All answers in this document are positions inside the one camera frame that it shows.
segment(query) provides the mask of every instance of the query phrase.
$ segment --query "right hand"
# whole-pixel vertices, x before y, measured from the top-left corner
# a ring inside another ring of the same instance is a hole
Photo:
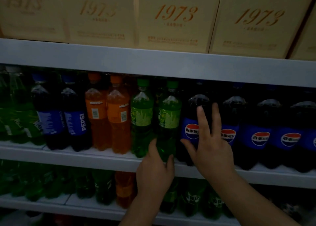
[[[222,139],[222,122],[218,104],[212,105],[212,134],[202,106],[197,107],[199,144],[197,150],[189,140],[181,139],[193,163],[211,185],[221,183],[236,173],[231,146]]]

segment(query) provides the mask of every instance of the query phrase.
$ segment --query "orange soda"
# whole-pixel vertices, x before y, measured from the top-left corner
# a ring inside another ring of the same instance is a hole
[[[115,172],[116,203],[122,208],[128,208],[136,197],[135,177],[136,173]]]
[[[107,115],[112,127],[112,149],[114,153],[126,154],[131,148],[130,96],[122,85],[121,76],[111,76],[111,83]]]
[[[102,89],[101,75],[89,72],[90,89],[85,93],[88,118],[91,122],[93,146],[100,151],[111,148],[111,126],[107,118],[106,96]]]

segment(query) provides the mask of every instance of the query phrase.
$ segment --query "shelf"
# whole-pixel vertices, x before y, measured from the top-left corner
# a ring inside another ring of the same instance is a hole
[[[11,142],[0,143],[0,158],[126,172],[136,172],[141,162],[141,159],[136,158],[131,152],[120,155],[113,153],[111,149],[98,151],[95,148],[75,152],[71,147],[64,150],[51,151],[47,146],[35,146],[31,143],[14,144]],[[300,173],[285,166],[270,170],[261,164],[257,164],[249,171],[242,170],[239,167],[236,167],[236,171],[252,184],[316,189],[316,170]],[[196,167],[189,167],[177,160],[175,160],[175,175],[178,177],[203,179]]]
[[[0,63],[316,87],[316,61],[0,39]]]
[[[126,210],[119,207],[115,202],[110,205],[99,204],[95,197],[81,200],[77,195],[61,195],[56,199],[41,198],[37,202],[31,202],[25,197],[14,198],[10,194],[0,196],[0,207],[32,210],[38,212],[66,214],[80,217],[90,217],[99,219],[110,219],[120,221]],[[221,216],[218,220],[209,220],[200,213],[187,218],[182,212],[176,210],[173,214],[158,213],[154,224],[166,226],[238,226],[236,219],[229,219]]]

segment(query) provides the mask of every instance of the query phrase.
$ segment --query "pepsi bottle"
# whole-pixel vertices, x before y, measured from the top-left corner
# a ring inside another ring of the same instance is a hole
[[[74,151],[87,150],[92,146],[90,123],[87,117],[84,90],[75,83],[75,75],[62,74],[65,88],[61,95],[70,145]]]
[[[231,146],[234,143],[239,130],[239,122],[245,112],[246,100],[243,83],[234,83],[232,88],[228,88],[223,95],[226,99],[219,104],[222,119],[222,139],[226,140]]]
[[[285,165],[305,173],[316,168],[316,98],[311,91],[305,91],[303,96],[305,101],[295,104],[294,107],[298,108],[302,115],[304,131]]]
[[[208,93],[205,91],[205,85],[201,80],[196,81],[196,84],[189,95],[191,97],[185,101],[183,107],[181,138],[189,140],[197,149],[199,139],[197,107],[202,105],[206,116],[208,116],[211,111],[212,104],[208,97]],[[177,154],[181,155],[180,158],[184,159],[188,166],[193,165],[191,157],[184,145],[179,145]]]
[[[69,145],[67,128],[62,111],[60,90],[56,84],[48,82],[44,73],[34,73],[35,86],[32,88],[32,101],[42,125],[44,138],[51,150],[63,150]]]
[[[253,99],[242,120],[238,136],[232,146],[234,162],[244,170],[250,170],[259,161],[259,156],[270,137],[275,116],[281,107],[276,88],[265,89],[252,86],[249,99]]]
[[[286,99],[282,101],[284,106],[282,111],[276,115],[276,126],[272,129],[271,136],[260,159],[260,162],[270,169],[281,164],[291,165],[292,161],[295,160],[292,150],[303,134],[305,120],[302,114],[301,101],[304,100],[296,99],[301,103],[293,104],[293,100],[290,100],[291,96],[289,95],[290,93],[293,94],[293,90],[287,88],[286,91],[282,93],[283,96],[286,96]],[[301,92],[294,95],[303,96]]]

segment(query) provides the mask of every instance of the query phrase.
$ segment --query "cardboard box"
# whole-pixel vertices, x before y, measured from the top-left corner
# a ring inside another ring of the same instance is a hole
[[[209,53],[285,58],[311,0],[220,0]]]
[[[0,0],[4,37],[65,42],[59,0]]]
[[[316,5],[308,17],[290,59],[316,60]]]
[[[139,0],[139,47],[207,53],[219,0]]]
[[[134,47],[134,0],[62,0],[70,43]]]

